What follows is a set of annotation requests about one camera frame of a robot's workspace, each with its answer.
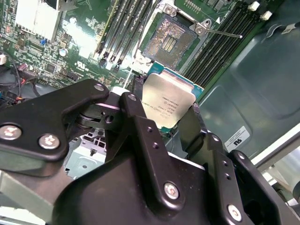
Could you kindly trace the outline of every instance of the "label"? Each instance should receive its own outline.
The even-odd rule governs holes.
[[[247,138],[250,137],[249,132],[246,130],[245,126],[242,126],[231,138],[225,142],[225,147],[228,151],[232,151],[240,146]]]
[[[285,30],[281,33],[281,34],[287,34],[289,32],[291,32],[291,30],[295,29],[295,23],[287,25]]]

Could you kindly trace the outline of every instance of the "screw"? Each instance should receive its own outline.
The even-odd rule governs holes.
[[[236,221],[242,221],[242,215],[240,214],[240,211],[234,206],[234,205],[228,205],[227,206],[228,212],[230,216]]]
[[[202,35],[202,34],[205,33],[205,30],[204,30],[204,28],[202,28],[202,27],[196,27],[195,32],[196,32],[198,35]]]
[[[60,145],[60,140],[55,135],[44,135],[38,141],[43,149],[56,149]]]
[[[97,85],[95,85],[94,88],[96,88],[99,91],[103,91],[104,90],[104,88],[102,87],[102,85],[99,84],[99,83]]]
[[[171,199],[177,199],[179,197],[179,191],[177,187],[170,182],[165,183],[165,193]]]
[[[20,128],[14,125],[6,125],[0,128],[0,138],[4,140],[15,140],[22,134]]]
[[[245,157],[242,154],[238,153],[238,155],[241,159],[245,159]]]
[[[212,138],[216,141],[216,142],[218,142],[219,141],[219,139],[218,139],[218,137],[217,136],[215,136],[215,135],[212,135]]]
[[[172,7],[170,7],[170,6],[167,6],[167,7],[165,8],[165,13],[167,13],[167,14],[171,14],[172,11],[173,11],[173,9],[172,9]]]
[[[136,97],[134,95],[129,95],[128,96],[131,100],[136,101]]]

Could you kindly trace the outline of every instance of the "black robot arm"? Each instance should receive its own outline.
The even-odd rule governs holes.
[[[140,85],[121,96],[85,80],[0,112],[0,191],[52,225],[300,224],[246,155],[223,150],[197,106],[167,152]],[[105,164],[72,181],[68,142],[104,128]]]

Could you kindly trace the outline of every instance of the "cable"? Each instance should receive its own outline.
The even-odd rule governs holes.
[[[9,83],[8,85],[3,85],[3,84],[1,84],[1,85],[8,86],[8,87],[11,85],[9,90],[13,89],[15,87],[18,87],[19,89],[18,89],[18,95],[17,96],[20,97],[21,96],[21,77],[20,77],[20,74],[19,74],[19,71],[18,71],[18,67],[15,63],[14,58],[8,52],[2,50],[2,53],[7,55],[10,58],[11,63],[14,65],[14,68],[15,68],[15,74],[14,74],[15,75],[15,83],[13,85],[11,85],[11,83]]]
[[[28,82],[30,82],[30,81],[37,80],[37,79],[43,79],[43,78],[49,79],[49,80],[51,80],[51,81],[57,83],[57,84],[58,84],[59,86],[61,86],[62,88],[64,87],[64,85],[63,85],[62,83],[60,83],[59,81],[57,81],[57,80],[55,80],[55,79],[53,79],[53,78],[51,78],[51,77],[44,76],[44,75],[41,75],[41,76],[34,76],[34,77],[31,77],[31,78],[28,78],[28,79],[22,84],[22,87],[23,87],[25,84],[27,84]],[[33,93],[34,93],[37,97],[41,96],[41,95],[39,94],[38,90],[37,90],[36,84],[33,82],[33,83],[31,83],[31,85],[32,85],[31,88],[32,88],[32,90],[33,90]]]
[[[40,97],[40,96],[41,96],[41,95],[39,94],[38,90],[37,90],[36,82],[32,82],[32,83],[31,83],[31,88],[32,88],[33,93],[34,93],[37,97]]]

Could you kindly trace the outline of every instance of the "heatsink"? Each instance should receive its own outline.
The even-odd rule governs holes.
[[[15,24],[23,31],[53,41],[61,12],[42,0],[18,0]]]

